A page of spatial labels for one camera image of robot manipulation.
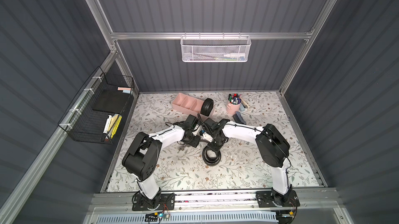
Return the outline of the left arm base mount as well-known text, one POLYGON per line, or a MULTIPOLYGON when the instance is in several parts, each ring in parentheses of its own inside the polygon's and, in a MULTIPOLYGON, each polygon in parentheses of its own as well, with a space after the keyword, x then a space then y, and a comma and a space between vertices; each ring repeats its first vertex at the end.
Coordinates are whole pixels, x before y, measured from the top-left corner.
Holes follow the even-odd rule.
POLYGON ((132 211, 163 211, 174 210, 174 193, 157 193, 153 199, 149 199, 140 192, 136 192, 132 198, 132 211))

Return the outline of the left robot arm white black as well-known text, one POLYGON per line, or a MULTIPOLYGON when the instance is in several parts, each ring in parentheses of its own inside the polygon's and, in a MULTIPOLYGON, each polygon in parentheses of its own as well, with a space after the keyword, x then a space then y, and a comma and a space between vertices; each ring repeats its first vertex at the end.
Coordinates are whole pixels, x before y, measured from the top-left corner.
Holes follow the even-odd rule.
POLYGON ((156 133, 138 133, 122 159, 122 166, 134 175, 139 192, 148 200, 156 199, 161 193, 153 173, 162 149, 177 142, 195 148, 200 142, 195 134, 199 126, 197 117, 189 115, 184 121, 166 125, 166 129, 156 133))

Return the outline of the yellow marker in basket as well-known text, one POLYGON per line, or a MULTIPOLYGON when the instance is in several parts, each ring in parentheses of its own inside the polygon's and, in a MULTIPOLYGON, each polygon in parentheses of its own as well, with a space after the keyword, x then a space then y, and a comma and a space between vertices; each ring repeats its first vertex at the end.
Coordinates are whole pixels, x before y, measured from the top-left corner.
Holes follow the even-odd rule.
POLYGON ((121 120, 122 120, 122 116, 118 115, 118 114, 115 114, 114 116, 111 117, 110 125, 107 130, 108 139, 111 140, 114 137, 121 120))

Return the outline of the grey blue stapler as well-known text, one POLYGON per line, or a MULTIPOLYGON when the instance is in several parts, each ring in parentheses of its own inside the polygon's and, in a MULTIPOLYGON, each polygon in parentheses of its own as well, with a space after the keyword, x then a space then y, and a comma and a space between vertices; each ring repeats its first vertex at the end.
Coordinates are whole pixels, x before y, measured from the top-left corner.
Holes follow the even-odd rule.
POLYGON ((233 115, 233 119, 236 123, 238 124, 244 124, 246 125, 246 121, 243 119, 241 113, 239 111, 236 111, 235 114, 233 115))

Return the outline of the aluminium front rail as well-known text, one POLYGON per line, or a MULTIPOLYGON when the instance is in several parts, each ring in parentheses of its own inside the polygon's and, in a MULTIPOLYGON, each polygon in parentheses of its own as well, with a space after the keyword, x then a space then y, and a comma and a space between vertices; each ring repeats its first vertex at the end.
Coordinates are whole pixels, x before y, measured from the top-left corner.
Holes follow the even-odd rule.
MULTIPOLYGON (((337 208, 343 201, 335 188, 295 188, 299 209, 337 208)), ((249 210, 258 208, 257 189, 208 190, 175 192, 175 211, 205 210, 249 210)), ((114 213, 132 212, 135 201, 130 193, 98 193, 91 200, 88 212, 114 213)))

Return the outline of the pink pen cup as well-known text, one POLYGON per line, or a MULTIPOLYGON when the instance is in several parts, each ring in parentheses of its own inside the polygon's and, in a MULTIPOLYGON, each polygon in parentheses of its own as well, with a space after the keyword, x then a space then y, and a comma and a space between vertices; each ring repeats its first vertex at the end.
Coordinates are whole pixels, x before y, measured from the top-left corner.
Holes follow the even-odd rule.
POLYGON ((234 115, 237 111, 240 110, 242 104, 242 100, 240 94, 229 94, 228 103, 226 105, 226 111, 230 115, 234 115))

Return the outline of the pink compartment storage box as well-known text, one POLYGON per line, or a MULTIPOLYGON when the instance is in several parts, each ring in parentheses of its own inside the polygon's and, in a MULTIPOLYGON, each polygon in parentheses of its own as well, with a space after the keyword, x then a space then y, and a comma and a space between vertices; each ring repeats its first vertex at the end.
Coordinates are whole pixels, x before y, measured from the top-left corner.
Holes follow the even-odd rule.
POLYGON ((215 106, 213 106, 209 115, 206 116, 201 113, 202 106, 204 103, 205 100, 195 98, 193 96, 189 96, 183 93, 178 93, 176 98, 172 101, 171 105, 173 110, 185 115, 193 115, 197 117, 197 114, 200 114, 201 119, 205 121, 213 116, 215 112, 215 106))

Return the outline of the black belt with end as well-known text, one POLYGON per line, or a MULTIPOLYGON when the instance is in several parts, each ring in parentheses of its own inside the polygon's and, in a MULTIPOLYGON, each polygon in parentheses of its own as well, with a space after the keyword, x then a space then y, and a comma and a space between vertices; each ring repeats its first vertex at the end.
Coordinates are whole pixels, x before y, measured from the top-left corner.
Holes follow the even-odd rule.
POLYGON ((215 166, 221 161, 221 151, 215 152, 206 146, 202 151, 202 157, 206 165, 215 166))

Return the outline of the long black belt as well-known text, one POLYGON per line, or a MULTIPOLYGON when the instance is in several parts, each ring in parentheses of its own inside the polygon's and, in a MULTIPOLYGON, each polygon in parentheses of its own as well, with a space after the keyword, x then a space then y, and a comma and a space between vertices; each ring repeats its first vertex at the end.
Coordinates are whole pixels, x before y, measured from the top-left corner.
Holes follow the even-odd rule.
POLYGON ((207 98, 203 101, 201 106, 200 114, 209 117, 214 107, 214 101, 211 98, 207 98))

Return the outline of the white perforated front panel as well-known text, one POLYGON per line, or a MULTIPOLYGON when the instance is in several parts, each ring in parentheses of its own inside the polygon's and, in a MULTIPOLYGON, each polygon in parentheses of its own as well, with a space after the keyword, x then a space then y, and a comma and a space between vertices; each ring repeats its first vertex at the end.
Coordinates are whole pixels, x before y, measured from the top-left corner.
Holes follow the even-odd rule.
POLYGON ((100 215, 97 224, 244 224, 278 223, 276 213, 252 211, 252 212, 185 212, 172 213, 169 217, 159 220, 150 214, 125 214, 125 215, 100 215))

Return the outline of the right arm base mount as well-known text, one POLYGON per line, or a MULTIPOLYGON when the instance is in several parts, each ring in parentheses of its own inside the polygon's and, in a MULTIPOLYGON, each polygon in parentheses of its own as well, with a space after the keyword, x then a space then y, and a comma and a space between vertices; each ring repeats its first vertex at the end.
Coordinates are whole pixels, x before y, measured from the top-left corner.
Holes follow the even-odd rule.
POLYGON ((300 202, 296 191, 289 189, 284 195, 275 190, 257 191, 255 193, 258 206, 266 207, 299 207, 300 202))

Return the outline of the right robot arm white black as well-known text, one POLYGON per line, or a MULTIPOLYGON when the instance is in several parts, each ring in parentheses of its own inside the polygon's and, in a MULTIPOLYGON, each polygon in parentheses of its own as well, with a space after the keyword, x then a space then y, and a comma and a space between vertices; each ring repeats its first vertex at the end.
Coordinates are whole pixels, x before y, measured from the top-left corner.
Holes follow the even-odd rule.
POLYGON ((283 198, 292 191, 287 174, 291 165, 288 158, 291 146, 274 125, 249 126, 228 119, 215 122, 208 118, 201 126, 212 138, 207 148, 214 153, 218 153, 231 138, 255 144, 263 161, 271 167, 273 196, 283 198))

